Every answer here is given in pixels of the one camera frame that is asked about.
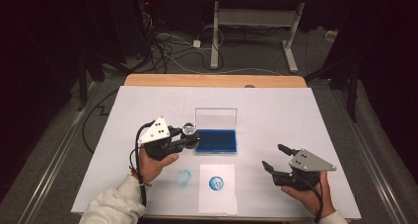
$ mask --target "white desk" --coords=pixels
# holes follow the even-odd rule
[[[213,43],[211,51],[211,68],[218,68],[219,56],[219,25],[244,25],[267,27],[290,27],[287,40],[282,41],[283,50],[292,73],[298,72],[295,57],[292,53],[292,43],[302,17],[305,3],[299,3],[296,11],[271,11],[249,9],[226,9],[219,7],[219,1],[215,1],[213,20]]]
[[[195,79],[205,77],[216,79],[216,76],[194,76]],[[234,81],[235,76],[221,79],[225,77]],[[281,77],[261,78],[280,81]],[[145,217],[263,221],[312,219],[298,201],[274,185],[262,167],[261,161],[264,160],[278,171],[290,172],[288,162],[291,157],[277,149],[277,144],[283,143],[295,149],[306,148],[334,164],[338,170],[328,175],[334,204],[346,218],[360,218],[314,95],[308,88],[121,87],[72,212],[84,212],[98,192],[118,186],[129,173],[128,155],[141,125],[163,115],[168,124],[182,126],[187,121],[194,122],[195,108],[216,107],[238,109],[238,154],[195,156],[192,151],[184,150],[179,160],[166,167],[153,181],[153,187],[148,191]],[[200,164],[235,164],[238,215],[198,213]],[[175,180],[176,174],[182,170],[191,173],[187,188]]]

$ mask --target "blue logo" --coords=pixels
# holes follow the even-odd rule
[[[221,190],[224,187],[224,181],[220,177],[213,177],[209,181],[209,187],[213,190]]]

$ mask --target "gray carpet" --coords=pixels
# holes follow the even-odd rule
[[[306,75],[319,69],[331,47],[331,43],[323,39],[325,30],[318,29],[309,34],[297,33],[292,47],[297,64],[300,68],[298,75]],[[192,37],[178,34],[188,42]],[[240,42],[239,38],[227,39],[221,48],[224,67],[220,72],[232,70],[258,68],[234,71],[231,74],[278,74],[290,75],[286,60],[282,54],[280,41],[286,38],[286,31],[279,30],[273,36],[255,37],[248,39],[239,46],[228,46]],[[173,49],[179,51],[186,46],[173,44]],[[202,51],[204,63],[209,65],[209,52]],[[176,60],[178,64],[169,62],[168,73],[211,72],[202,66],[199,54],[188,54]],[[142,71],[150,69],[148,64]],[[89,166],[92,154],[83,142],[81,125],[76,127],[74,135],[66,134],[77,117],[84,118],[95,105],[109,95],[110,92],[123,84],[125,76],[117,73],[111,67],[104,66],[106,78],[102,83],[95,83],[90,90],[89,102],[83,112],[77,112],[79,99],[77,85],[74,87],[74,98],[56,115],[48,129],[38,142],[28,162],[17,177],[15,183],[0,204],[0,223],[18,223],[25,208],[31,201],[42,175],[48,171],[50,162],[54,160],[56,151],[66,142],[68,149],[64,152],[62,163],[57,166],[56,176],[52,176],[52,186],[45,191],[46,196],[40,199],[38,209],[28,223],[78,223],[80,216],[70,213],[78,188]],[[318,103],[331,140],[338,157],[346,172],[349,185],[355,193],[357,204],[362,214],[362,220],[354,223],[415,223],[418,218],[416,200],[418,187],[394,152],[385,133],[380,127],[379,120],[368,104],[367,95],[360,83],[357,103],[357,123],[352,123],[344,110],[344,91],[331,91],[326,80],[313,80],[309,87]],[[86,122],[85,138],[92,150],[95,149],[102,134],[107,116],[111,109],[115,94],[101,103],[101,109],[95,109]],[[362,145],[373,151],[373,162],[365,155]],[[387,202],[383,192],[390,191],[395,203]],[[143,220],[144,223],[167,223],[165,220]],[[170,221],[170,223],[212,223],[215,221]]]

